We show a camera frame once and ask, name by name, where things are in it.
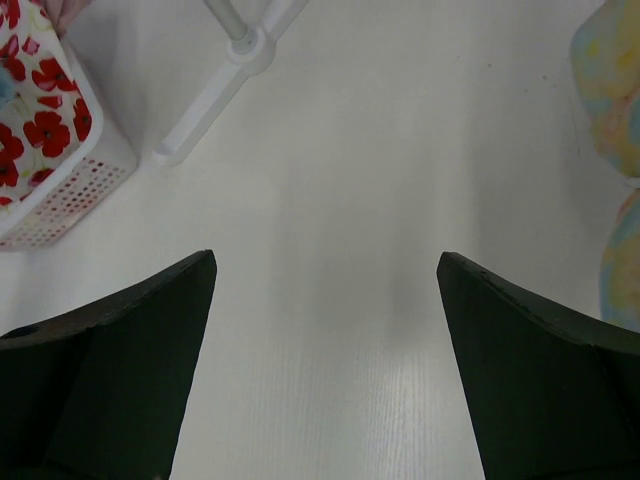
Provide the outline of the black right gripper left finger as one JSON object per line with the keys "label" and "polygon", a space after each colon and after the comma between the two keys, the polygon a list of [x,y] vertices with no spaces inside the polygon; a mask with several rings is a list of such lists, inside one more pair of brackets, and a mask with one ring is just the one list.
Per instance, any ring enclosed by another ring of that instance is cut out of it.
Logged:
{"label": "black right gripper left finger", "polygon": [[202,250],[4,334],[2,477],[168,478],[215,282]]}

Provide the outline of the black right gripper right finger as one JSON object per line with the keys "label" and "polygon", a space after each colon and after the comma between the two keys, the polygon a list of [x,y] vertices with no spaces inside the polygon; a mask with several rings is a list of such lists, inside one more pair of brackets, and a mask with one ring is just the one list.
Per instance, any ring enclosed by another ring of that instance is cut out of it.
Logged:
{"label": "black right gripper right finger", "polygon": [[487,478],[638,477],[637,333],[457,253],[437,280]]}

